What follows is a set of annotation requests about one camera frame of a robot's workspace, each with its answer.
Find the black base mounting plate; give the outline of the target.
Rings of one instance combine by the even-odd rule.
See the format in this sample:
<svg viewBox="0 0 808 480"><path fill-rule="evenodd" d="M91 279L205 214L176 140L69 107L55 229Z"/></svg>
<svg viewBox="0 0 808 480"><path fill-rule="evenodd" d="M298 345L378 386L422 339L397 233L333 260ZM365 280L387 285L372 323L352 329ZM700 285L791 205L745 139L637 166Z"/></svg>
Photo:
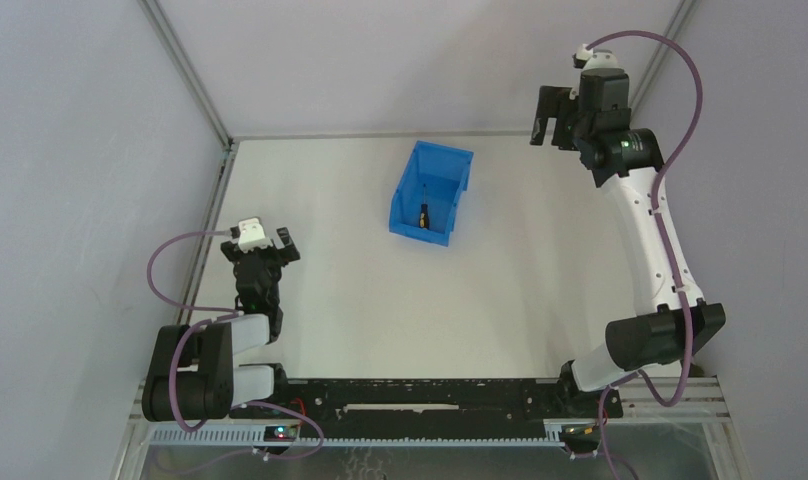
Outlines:
<svg viewBox="0 0 808 480"><path fill-rule="evenodd" d="M292 379L234 419L283 420L292 408L334 433L531 433L540 423L582 424L620 418L615 392L582 392L566 380Z"/></svg>

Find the aluminium frame rail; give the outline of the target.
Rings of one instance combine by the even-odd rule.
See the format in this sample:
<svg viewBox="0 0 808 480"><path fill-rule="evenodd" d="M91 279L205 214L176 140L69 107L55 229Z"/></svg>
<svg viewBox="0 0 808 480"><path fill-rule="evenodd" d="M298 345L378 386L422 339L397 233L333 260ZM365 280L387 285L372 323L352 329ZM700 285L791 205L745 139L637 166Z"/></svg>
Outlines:
<svg viewBox="0 0 808 480"><path fill-rule="evenodd" d="M635 277L635 310L639 317L659 318L692 338L692 309L703 300L702 290L689 272L665 192L665 175L693 136L704 100L703 82L690 54L672 38L645 30L625 30L602 37L597 45L623 37L654 40L681 57L692 75L695 107L682 139L662 167L643 167L604 183L605 196L615 202L620 232L629 247Z"/></svg>
<svg viewBox="0 0 808 480"><path fill-rule="evenodd" d="M232 172L236 148L233 137L217 112L215 104L206 90L204 83L196 71L183 43L172 25L161 1L137 1L148 19L151 27L160 41L169 60L174 66L181 82L186 88L189 97L196 106L197 113L204 120L219 147L217 157L214 157L208 167L207 178L210 180L203 216L200 221L201 229L212 228L216 225L218 212L223 204L227 182ZM195 240L192 249L192 258L187 272L187 279L182 288L183 301L194 301L199 291L201 278L206 266L206 259L210 240Z"/></svg>

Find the blue plastic bin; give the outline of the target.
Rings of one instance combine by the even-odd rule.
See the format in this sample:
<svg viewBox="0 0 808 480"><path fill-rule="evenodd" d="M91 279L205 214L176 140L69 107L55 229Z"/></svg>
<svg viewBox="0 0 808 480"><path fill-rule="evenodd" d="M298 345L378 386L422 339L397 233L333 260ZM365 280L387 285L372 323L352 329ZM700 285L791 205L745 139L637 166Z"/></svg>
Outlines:
<svg viewBox="0 0 808 480"><path fill-rule="evenodd" d="M416 142L391 199L389 231L447 247L461 197L468 189L473 158L474 153L469 150ZM418 226L424 184L430 216L428 230Z"/></svg>

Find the small green-lit circuit board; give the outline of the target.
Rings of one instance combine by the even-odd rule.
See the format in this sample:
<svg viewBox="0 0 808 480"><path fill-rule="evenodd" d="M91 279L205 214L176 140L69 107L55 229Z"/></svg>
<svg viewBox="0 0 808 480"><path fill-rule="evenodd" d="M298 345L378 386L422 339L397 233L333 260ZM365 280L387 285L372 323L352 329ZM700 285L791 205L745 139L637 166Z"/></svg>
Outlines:
<svg viewBox="0 0 808 480"><path fill-rule="evenodd" d="M297 426L269 426L264 431L263 439L265 442L290 443L295 441L299 434L300 428Z"/></svg>

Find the aluminium frame rail right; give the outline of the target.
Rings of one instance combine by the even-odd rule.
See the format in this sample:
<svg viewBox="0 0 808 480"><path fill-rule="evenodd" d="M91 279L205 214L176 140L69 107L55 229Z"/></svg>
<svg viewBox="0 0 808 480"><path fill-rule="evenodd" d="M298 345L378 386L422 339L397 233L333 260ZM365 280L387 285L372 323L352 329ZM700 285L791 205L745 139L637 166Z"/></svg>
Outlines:
<svg viewBox="0 0 808 480"><path fill-rule="evenodd" d="M620 232L629 247L635 277L635 310L639 317L659 318L692 338L692 309L703 300L702 290L689 272L665 192L665 175L693 136L704 100L703 82L690 54L672 38L645 30L625 30L602 37L597 45L623 37L654 40L681 57L692 75L695 107L682 139L662 167L643 167L604 183L605 196L615 202Z"/></svg>

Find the aluminium frame rail left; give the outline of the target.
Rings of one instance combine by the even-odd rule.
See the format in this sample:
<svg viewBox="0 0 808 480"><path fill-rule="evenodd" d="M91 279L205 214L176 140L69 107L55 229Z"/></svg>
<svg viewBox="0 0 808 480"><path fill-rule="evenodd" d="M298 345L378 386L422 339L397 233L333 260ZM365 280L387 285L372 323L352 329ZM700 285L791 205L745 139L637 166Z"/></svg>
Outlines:
<svg viewBox="0 0 808 480"><path fill-rule="evenodd" d="M236 148L233 137L217 112L215 104L206 90L204 83L196 71L183 43L172 25L161 1L137 1L148 19L151 27L160 41L169 60L174 66L181 82L186 88L189 97L196 106L197 113L204 120L219 147L217 157L214 157L208 167L207 178L210 180L203 216L200 221L201 229L212 228L216 225L218 212L223 204L227 182L232 172ZM187 272L187 279L182 288L183 301L194 301L199 291L201 278L206 266L206 259L210 240L195 240L192 249L192 258Z"/></svg>

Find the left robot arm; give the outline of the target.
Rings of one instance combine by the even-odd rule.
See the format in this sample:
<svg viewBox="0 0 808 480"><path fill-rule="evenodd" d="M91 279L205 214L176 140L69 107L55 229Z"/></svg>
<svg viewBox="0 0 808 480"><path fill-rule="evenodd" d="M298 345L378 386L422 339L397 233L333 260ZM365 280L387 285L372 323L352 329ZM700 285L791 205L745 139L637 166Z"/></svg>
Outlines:
<svg viewBox="0 0 808 480"><path fill-rule="evenodd" d="M279 283L300 253L287 228L274 244L255 220L223 232L222 254L232 265L236 297L218 318L161 328L141 397L150 422L178 423L193 431L222 419L232 407L270 398L284 381L279 364L243 364L239 354L276 342L282 331Z"/></svg>

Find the black yellow screwdriver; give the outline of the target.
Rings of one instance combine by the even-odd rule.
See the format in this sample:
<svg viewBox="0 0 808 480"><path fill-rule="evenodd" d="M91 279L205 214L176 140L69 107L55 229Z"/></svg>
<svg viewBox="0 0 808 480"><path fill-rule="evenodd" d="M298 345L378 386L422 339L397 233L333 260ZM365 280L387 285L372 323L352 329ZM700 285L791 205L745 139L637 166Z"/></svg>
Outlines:
<svg viewBox="0 0 808 480"><path fill-rule="evenodd" d="M427 201L427 185L422 186L422 200L420 203L418 226L420 229L428 230L430 228L429 205Z"/></svg>

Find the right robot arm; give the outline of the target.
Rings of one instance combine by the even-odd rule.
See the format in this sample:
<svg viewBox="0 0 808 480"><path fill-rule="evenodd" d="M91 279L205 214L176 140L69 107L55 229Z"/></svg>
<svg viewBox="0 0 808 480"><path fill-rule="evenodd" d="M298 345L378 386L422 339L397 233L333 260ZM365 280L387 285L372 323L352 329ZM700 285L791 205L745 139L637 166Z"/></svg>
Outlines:
<svg viewBox="0 0 808 480"><path fill-rule="evenodd" d="M631 127L629 77L617 67L580 74L576 88L542 86L531 144L579 153L595 187L611 206L633 280L631 318L609 322L602 345L567 362L569 394L598 393L648 367L688 363L725 324L693 279L667 207L663 156L655 134Z"/></svg>

